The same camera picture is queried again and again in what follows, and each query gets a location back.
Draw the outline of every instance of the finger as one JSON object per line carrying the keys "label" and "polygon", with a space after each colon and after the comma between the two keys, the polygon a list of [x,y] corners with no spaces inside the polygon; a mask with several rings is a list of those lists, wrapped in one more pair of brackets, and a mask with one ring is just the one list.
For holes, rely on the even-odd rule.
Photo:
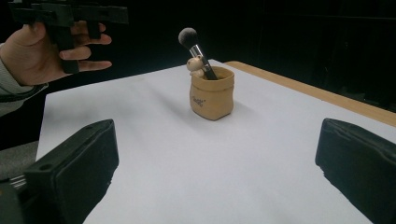
{"label": "finger", "polygon": [[75,49],[66,49],[59,52],[59,56],[63,60],[84,60],[91,56],[91,50],[88,47],[80,46]]}
{"label": "finger", "polygon": [[[99,26],[99,32],[102,33],[106,30],[106,27],[102,23],[98,22],[98,26]],[[72,35],[87,35],[89,33],[87,28],[87,22],[76,21],[75,25],[70,28],[70,31]]]}
{"label": "finger", "polygon": [[89,44],[108,45],[112,39],[109,35],[101,34],[100,39],[90,39],[88,35],[75,35],[75,46],[84,46]]}
{"label": "finger", "polygon": [[109,61],[101,61],[101,62],[91,62],[91,61],[79,61],[79,71],[87,72],[87,71],[97,71],[107,69],[112,65]]}
{"label": "finger", "polygon": [[42,22],[35,22],[33,25],[23,25],[23,27],[12,35],[13,40],[22,46],[32,46],[44,38],[46,27]]}

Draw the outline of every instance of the brush bristles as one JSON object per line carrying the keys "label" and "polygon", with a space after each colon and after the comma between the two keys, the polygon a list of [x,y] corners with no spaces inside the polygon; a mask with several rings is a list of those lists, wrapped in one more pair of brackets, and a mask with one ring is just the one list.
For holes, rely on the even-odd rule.
{"label": "brush bristles", "polygon": [[178,42],[184,46],[184,48],[191,49],[192,46],[198,44],[198,34],[190,27],[184,28],[180,34],[178,34]]}

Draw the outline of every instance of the beige fabric container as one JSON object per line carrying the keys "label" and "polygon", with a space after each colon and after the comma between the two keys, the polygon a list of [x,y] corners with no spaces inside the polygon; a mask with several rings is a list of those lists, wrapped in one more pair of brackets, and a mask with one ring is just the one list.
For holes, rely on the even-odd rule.
{"label": "beige fabric container", "polygon": [[212,66],[218,80],[191,74],[190,106],[205,119],[220,119],[233,111],[233,71]]}

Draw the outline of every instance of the white paper sheet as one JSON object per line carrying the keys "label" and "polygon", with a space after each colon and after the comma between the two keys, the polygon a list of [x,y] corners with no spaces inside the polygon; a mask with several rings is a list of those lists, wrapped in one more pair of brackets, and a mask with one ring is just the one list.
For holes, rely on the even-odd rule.
{"label": "white paper sheet", "polygon": [[47,96],[37,158],[115,121],[120,166],[85,223],[371,223],[315,165],[321,122],[392,142],[396,129],[210,62],[235,72],[233,112],[216,121],[191,111],[185,65]]}

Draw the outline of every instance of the makeup brush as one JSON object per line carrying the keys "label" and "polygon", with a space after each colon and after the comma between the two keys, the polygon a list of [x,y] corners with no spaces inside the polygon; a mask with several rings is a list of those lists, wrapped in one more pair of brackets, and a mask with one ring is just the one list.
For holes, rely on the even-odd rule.
{"label": "makeup brush", "polygon": [[198,46],[198,34],[194,29],[190,27],[184,28],[178,35],[178,42],[190,51],[192,57],[197,57],[198,55],[202,57],[202,62],[204,63],[202,70],[204,70],[208,80],[218,80],[209,61]]}

